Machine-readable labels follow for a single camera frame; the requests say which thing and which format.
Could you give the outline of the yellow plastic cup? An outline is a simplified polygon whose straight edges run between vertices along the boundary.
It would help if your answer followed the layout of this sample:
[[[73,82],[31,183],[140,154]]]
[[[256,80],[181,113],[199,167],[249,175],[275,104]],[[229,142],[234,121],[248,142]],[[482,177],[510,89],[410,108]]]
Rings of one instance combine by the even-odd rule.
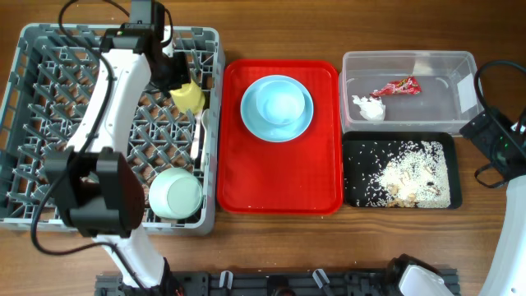
[[[197,114],[204,108],[205,94],[193,80],[183,84],[177,90],[169,91],[169,94],[181,113],[190,111]]]

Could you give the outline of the white plastic spoon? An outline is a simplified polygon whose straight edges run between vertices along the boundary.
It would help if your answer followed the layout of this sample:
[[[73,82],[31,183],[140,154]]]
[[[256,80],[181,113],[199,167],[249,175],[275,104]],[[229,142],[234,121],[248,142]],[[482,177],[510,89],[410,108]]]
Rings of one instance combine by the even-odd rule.
[[[202,146],[202,151],[201,151],[201,165],[200,165],[202,172],[205,172],[205,165],[207,162],[206,158],[207,158],[207,152],[208,152],[207,145],[208,145],[209,122],[210,122],[210,110],[205,109],[201,117],[201,126],[204,132],[203,138],[202,138],[203,146]]]

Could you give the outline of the rice and peanut leftovers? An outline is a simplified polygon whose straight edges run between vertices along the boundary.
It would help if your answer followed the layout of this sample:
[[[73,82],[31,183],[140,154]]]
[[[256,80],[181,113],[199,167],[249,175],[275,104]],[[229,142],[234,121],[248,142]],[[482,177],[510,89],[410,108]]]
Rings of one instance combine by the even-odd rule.
[[[344,194],[351,206],[451,205],[444,147],[437,141],[347,141],[343,153]]]

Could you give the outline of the red snack wrapper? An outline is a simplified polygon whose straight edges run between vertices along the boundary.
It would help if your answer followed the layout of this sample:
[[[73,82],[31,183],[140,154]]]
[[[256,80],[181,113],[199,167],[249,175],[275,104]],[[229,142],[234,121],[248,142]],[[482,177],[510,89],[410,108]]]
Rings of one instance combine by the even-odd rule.
[[[391,81],[380,90],[371,92],[372,97],[385,95],[417,95],[422,88],[414,76],[408,76],[400,81]]]

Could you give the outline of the light blue plate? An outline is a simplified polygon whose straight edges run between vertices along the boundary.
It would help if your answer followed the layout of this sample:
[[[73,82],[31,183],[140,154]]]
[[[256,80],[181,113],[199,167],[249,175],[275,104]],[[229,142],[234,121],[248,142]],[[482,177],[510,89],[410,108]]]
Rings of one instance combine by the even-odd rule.
[[[305,108],[299,119],[286,125],[267,122],[256,108],[256,92],[266,82],[290,81],[303,93]],[[245,127],[256,137],[268,142],[286,142],[301,136],[309,127],[314,114],[313,99],[307,88],[290,76],[270,75],[253,82],[242,96],[240,114]]]

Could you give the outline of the light green small plate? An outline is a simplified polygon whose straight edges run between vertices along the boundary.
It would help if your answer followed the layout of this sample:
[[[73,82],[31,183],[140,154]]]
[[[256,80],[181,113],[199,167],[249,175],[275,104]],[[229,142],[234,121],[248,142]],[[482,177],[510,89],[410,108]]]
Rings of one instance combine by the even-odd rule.
[[[292,82],[271,81],[256,92],[256,108],[267,122],[286,125],[299,119],[305,108],[305,99]]]

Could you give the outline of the light green bowl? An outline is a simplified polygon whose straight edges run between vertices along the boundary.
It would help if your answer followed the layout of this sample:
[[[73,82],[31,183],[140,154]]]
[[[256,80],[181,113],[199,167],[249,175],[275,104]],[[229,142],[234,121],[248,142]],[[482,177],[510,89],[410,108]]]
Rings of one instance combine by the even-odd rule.
[[[150,185],[150,208],[161,218],[189,218],[201,208],[203,200],[201,182],[185,169],[166,169]]]

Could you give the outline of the white tissue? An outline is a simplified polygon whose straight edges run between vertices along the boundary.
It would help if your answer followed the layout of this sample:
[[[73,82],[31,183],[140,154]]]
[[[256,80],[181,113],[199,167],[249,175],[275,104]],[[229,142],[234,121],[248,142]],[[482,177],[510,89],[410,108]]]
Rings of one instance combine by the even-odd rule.
[[[360,115],[367,121],[384,121],[385,120],[385,105],[381,99],[370,97],[352,96],[353,103],[356,104],[360,110]]]

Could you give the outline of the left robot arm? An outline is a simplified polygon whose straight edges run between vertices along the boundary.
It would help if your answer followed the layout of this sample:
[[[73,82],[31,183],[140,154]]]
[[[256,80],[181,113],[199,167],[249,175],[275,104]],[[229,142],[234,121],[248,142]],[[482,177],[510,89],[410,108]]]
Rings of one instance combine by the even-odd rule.
[[[64,150],[45,158],[45,198],[66,226],[111,256],[124,294],[181,295],[183,286],[143,227],[145,194],[126,155],[143,93],[169,95],[191,75],[184,54],[166,53],[173,21],[162,3],[135,1],[127,14],[94,50],[99,74],[79,127]]]

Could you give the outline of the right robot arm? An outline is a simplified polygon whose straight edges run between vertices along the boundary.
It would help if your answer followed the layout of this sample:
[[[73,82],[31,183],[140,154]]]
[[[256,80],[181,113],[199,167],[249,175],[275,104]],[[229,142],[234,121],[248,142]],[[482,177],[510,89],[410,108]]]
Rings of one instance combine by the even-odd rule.
[[[496,169],[506,189],[505,219],[481,295],[525,294],[525,122],[513,124],[497,109],[480,113],[460,129],[489,160],[478,169]],[[403,254],[385,273],[385,295],[454,296],[458,278]]]

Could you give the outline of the grey plastic dishwasher rack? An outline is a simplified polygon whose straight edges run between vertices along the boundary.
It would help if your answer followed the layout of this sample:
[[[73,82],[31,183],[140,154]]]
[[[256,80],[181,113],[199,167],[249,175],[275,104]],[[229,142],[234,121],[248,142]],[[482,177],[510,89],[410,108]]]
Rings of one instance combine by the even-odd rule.
[[[68,34],[97,46],[104,25],[30,24],[21,32],[1,106],[1,226],[26,231],[48,191],[44,158],[63,148],[87,109],[98,74],[96,58],[72,44]],[[219,116],[226,62],[219,32],[210,27],[173,27],[174,52],[185,53],[192,77],[210,110],[207,162],[190,158],[196,120],[172,100],[148,91],[141,96],[131,126],[127,161],[148,188],[162,171],[179,167],[202,185],[201,208],[184,220],[162,220],[151,209],[143,217],[152,234],[202,236],[215,224]]]

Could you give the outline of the clear plastic bin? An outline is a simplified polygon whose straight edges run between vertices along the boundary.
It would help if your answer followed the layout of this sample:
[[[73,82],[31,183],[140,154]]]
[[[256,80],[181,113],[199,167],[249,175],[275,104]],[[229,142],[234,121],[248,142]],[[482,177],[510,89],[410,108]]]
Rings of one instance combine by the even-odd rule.
[[[339,75],[340,117],[344,132],[447,132],[459,129],[482,112],[473,87],[477,65],[467,51],[351,51]],[[392,81],[416,78],[416,95],[387,95],[385,119],[368,121],[353,97],[368,97]]]

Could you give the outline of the red plastic tray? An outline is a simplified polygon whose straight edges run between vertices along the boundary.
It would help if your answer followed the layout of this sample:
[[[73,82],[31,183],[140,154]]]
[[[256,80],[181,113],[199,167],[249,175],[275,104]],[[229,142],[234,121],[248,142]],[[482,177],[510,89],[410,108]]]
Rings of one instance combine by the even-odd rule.
[[[313,119],[299,137],[271,143],[254,136],[241,115],[242,96],[269,75],[301,82]],[[320,60],[239,59],[224,71],[216,198],[229,212],[330,215],[343,203],[338,72]]]

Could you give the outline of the black plastic tray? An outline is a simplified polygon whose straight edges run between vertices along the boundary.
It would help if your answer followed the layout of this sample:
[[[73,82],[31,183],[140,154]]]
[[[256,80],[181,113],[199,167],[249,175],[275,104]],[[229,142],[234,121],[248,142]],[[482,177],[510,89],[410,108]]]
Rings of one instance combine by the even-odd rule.
[[[344,200],[356,208],[457,209],[454,140],[446,132],[347,132]]]

